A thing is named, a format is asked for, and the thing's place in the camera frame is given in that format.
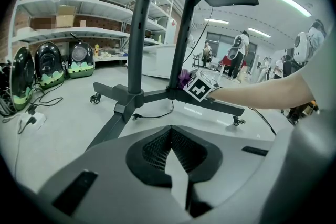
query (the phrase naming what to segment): black backpack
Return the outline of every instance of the black backpack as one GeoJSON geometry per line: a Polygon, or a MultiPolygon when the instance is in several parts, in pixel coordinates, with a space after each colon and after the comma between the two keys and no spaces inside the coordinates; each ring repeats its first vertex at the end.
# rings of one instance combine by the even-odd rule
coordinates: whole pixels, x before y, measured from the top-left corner
{"type": "Polygon", "coordinates": [[[242,38],[241,37],[237,37],[235,42],[233,43],[233,47],[239,47],[242,43],[242,38]]]}

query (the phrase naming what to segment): black pole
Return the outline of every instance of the black pole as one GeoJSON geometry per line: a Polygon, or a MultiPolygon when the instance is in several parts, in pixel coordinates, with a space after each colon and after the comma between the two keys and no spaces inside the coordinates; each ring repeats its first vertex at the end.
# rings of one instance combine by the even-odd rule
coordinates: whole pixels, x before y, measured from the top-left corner
{"type": "Polygon", "coordinates": [[[128,92],[141,92],[143,43],[151,0],[136,0],[128,48],[128,92]]]}
{"type": "Polygon", "coordinates": [[[170,73],[169,88],[176,88],[178,76],[181,73],[185,51],[187,49],[188,37],[191,30],[192,17],[195,8],[195,0],[185,0],[181,18],[180,31],[175,48],[172,71],[170,73]]]}

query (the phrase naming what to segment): purple object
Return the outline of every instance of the purple object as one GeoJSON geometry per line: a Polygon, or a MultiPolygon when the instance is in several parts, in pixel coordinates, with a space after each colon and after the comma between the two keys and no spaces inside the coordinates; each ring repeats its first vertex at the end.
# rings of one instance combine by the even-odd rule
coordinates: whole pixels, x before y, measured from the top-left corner
{"type": "Polygon", "coordinates": [[[180,89],[183,89],[184,86],[186,86],[187,83],[190,81],[190,78],[191,78],[191,74],[189,73],[189,71],[186,70],[186,69],[182,69],[182,71],[181,71],[181,73],[179,75],[180,81],[179,81],[178,87],[180,89]]]}

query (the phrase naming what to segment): power strip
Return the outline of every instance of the power strip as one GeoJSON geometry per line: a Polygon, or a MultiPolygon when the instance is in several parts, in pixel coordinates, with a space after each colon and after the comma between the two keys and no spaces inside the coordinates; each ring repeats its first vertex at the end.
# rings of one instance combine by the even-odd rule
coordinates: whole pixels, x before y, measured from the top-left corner
{"type": "Polygon", "coordinates": [[[20,118],[21,128],[23,128],[27,124],[30,118],[35,118],[36,122],[28,123],[28,125],[25,127],[25,130],[24,130],[25,134],[35,133],[38,129],[41,128],[41,126],[47,119],[46,116],[44,116],[42,113],[35,112],[34,115],[30,115],[26,112],[20,118]]]}

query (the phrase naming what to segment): white floor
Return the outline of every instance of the white floor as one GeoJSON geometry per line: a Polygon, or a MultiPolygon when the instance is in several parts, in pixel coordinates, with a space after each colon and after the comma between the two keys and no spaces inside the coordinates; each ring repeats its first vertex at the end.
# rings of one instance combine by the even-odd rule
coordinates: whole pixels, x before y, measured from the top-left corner
{"type": "MultiPolygon", "coordinates": [[[[218,78],[218,72],[207,70],[207,73],[215,79],[218,78]]],[[[20,183],[33,191],[38,191],[53,173],[81,155],[107,120],[112,117],[115,101],[102,97],[100,104],[90,103],[90,96],[94,94],[93,82],[101,82],[109,86],[127,85],[127,68],[100,68],[94,71],[93,76],[65,81],[62,87],[45,98],[45,101],[48,101],[63,97],[59,104],[37,108],[37,111],[43,113],[47,120],[36,133],[27,135],[23,132],[21,136],[17,135],[16,125],[19,117],[6,124],[0,123],[0,150],[12,172],[14,172],[20,137],[16,167],[16,179],[20,183]]],[[[219,84],[226,87],[240,85],[225,77],[219,79],[219,84]]],[[[165,89],[166,85],[167,80],[142,77],[142,89],[145,92],[165,89]]],[[[269,141],[275,138],[266,123],[248,108],[241,117],[246,124],[233,126],[232,115],[177,101],[174,101],[174,106],[174,112],[161,119],[130,120],[121,136],[157,126],[179,124],[235,137],[269,141]]],[[[144,116],[161,115],[168,112],[170,108],[170,100],[161,100],[144,105],[137,109],[136,113],[144,116]]],[[[259,111],[276,132],[291,127],[280,111],[259,111]]],[[[178,161],[170,159],[168,163],[176,164],[178,161]]]]}

